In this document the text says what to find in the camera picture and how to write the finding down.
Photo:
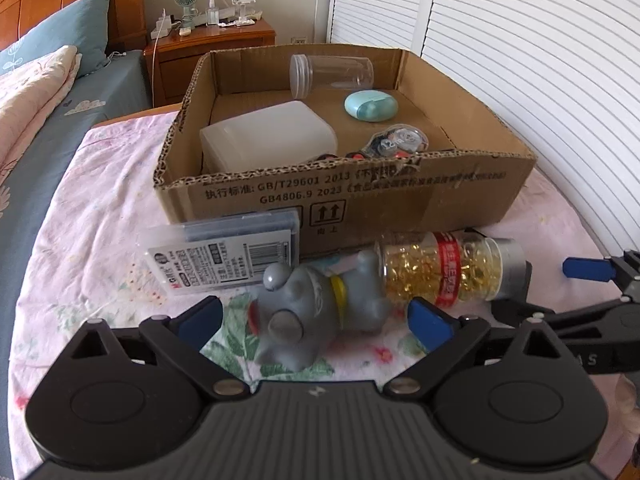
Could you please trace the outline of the blue bed sheet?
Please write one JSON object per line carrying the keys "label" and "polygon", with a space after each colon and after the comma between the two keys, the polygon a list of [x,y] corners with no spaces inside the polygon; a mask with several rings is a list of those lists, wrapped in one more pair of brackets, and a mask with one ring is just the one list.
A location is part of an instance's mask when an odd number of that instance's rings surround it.
{"label": "blue bed sheet", "polygon": [[35,237],[50,200],[86,132],[151,107],[140,50],[116,53],[105,66],[76,79],[64,101],[1,185],[1,474],[12,478],[8,366],[15,305]]}

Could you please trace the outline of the pink folded quilt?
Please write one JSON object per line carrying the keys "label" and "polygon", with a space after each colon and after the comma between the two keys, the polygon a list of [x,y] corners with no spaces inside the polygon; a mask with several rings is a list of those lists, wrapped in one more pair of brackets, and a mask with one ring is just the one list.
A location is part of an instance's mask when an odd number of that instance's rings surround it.
{"label": "pink folded quilt", "polygon": [[73,87],[82,54],[63,46],[1,76],[1,182]]}

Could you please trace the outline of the clear spray bottle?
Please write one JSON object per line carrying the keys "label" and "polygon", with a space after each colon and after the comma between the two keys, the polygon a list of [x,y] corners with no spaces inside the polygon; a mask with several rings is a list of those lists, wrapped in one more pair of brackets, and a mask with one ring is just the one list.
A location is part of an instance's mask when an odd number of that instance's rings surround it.
{"label": "clear spray bottle", "polygon": [[219,9],[216,0],[208,0],[207,7],[207,20],[208,26],[217,26],[219,24]]}

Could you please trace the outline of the black plate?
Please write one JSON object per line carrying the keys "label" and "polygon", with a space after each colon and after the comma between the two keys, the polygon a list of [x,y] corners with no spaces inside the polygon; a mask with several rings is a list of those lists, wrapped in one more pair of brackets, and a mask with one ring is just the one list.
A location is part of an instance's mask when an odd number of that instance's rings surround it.
{"label": "black plate", "polygon": [[527,301],[533,266],[516,240],[489,237],[471,228],[463,233],[479,237],[498,257],[500,272],[497,291],[490,297],[490,310],[496,321],[518,326],[526,318],[544,318],[552,313],[550,309]]}

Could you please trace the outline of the capsule bottle silver cap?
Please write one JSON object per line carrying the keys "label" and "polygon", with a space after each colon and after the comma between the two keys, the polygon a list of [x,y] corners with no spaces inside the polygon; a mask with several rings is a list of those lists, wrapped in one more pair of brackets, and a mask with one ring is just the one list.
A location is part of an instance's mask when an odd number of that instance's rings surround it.
{"label": "capsule bottle silver cap", "polygon": [[422,297],[448,309],[510,299],[528,286],[524,250],[510,238],[476,231],[390,235],[376,250],[387,295],[395,301]]}

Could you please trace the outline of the white power strip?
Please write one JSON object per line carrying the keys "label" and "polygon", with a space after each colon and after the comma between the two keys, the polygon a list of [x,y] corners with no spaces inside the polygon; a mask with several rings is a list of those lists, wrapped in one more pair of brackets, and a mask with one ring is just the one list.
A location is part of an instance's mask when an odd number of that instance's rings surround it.
{"label": "white power strip", "polygon": [[173,27],[174,17],[163,11],[163,14],[156,20],[154,29],[150,32],[151,40],[155,41],[167,37]]}

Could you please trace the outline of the clear plastic jar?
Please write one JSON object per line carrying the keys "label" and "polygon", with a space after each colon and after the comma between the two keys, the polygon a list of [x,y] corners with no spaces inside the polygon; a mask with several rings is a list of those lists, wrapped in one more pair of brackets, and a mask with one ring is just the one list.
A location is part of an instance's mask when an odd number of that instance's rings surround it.
{"label": "clear plastic jar", "polygon": [[358,56],[293,54],[290,89],[294,100],[307,99],[316,90],[368,90],[374,84],[374,67]]}

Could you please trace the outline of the wooden nightstand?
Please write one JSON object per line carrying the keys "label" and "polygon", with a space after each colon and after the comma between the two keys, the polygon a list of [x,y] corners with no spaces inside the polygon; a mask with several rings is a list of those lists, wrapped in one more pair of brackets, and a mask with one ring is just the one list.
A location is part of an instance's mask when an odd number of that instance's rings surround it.
{"label": "wooden nightstand", "polygon": [[143,50],[143,56],[153,106],[176,104],[182,100],[195,65],[204,54],[213,50],[273,46],[276,37],[276,31],[265,20],[260,20],[247,26],[201,26],[188,36],[171,32],[151,41]]}

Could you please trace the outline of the teal oval case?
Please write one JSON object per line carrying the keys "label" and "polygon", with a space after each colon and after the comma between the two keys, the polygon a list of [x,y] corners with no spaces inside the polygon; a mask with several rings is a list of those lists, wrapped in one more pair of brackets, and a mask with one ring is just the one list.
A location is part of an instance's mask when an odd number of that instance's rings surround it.
{"label": "teal oval case", "polygon": [[344,101],[347,114],[360,122],[386,122],[397,115],[398,108],[396,99],[380,90],[352,92]]}

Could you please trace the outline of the correction tape dispenser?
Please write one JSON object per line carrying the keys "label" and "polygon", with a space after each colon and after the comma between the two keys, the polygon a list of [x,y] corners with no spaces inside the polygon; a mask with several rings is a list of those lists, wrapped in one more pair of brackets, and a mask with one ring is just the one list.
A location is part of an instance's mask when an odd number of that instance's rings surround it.
{"label": "correction tape dispenser", "polygon": [[427,136],[420,129],[397,124],[375,133],[361,151],[369,158],[403,158],[427,149]]}

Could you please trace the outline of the black cube red buttons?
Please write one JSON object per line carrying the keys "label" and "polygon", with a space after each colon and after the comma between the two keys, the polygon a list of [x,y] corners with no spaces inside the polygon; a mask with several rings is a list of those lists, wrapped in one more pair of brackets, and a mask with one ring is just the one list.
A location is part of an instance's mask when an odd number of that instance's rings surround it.
{"label": "black cube red buttons", "polygon": [[322,160],[334,160],[334,159],[341,159],[341,158],[363,160],[363,159],[368,159],[368,156],[364,154],[362,151],[349,152],[345,155],[322,154],[317,158],[317,162],[321,162]]}

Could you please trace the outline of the white translucent plastic box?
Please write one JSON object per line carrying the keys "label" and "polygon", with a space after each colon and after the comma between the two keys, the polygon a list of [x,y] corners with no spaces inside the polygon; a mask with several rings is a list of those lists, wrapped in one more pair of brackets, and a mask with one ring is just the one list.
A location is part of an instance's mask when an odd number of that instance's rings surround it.
{"label": "white translucent plastic box", "polygon": [[288,167],[337,153],[333,128],[306,104],[291,101],[200,130],[207,168],[225,174]]}

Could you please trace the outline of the small green desk fan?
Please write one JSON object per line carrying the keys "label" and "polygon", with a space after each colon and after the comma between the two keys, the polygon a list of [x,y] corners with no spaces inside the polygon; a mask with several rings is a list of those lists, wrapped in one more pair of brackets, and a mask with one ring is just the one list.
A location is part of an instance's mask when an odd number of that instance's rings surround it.
{"label": "small green desk fan", "polygon": [[196,0],[175,0],[177,6],[182,10],[181,27],[186,29],[194,29],[193,9]]}

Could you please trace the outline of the clear pen refill case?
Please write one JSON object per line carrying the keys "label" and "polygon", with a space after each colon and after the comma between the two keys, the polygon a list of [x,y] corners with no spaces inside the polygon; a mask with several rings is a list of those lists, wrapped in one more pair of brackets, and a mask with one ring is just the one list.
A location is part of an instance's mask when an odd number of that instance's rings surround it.
{"label": "clear pen refill case", "polygon": [[259,284],[267,266],[295,266],[299,257],[295,208],[156,226],[138,246],[169,296]]}

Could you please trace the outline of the brown cardboard box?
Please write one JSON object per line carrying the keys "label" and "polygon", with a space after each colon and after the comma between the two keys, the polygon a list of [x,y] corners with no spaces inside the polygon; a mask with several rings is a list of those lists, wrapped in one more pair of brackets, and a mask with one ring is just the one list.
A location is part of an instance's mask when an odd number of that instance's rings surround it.
{"label": "brown cardboard box", "polygon": [[[427,135],[408,158],[334,159],[225,174],[206,166],[200,130],[288,102],[294,46],[218,50],[195,65],[153,174],[172,223],[295,208],[304,256],[372,243],[379,235],[455,231],[500,221],[536,155],[480,100],[415,54],[350,44],[306,44],[306,54],[358,56],[375,87],[398,102],[397,121]],[[334,130],[337,155],[378,131],[344,109],[344,93],[317,90],[308,106]]]}

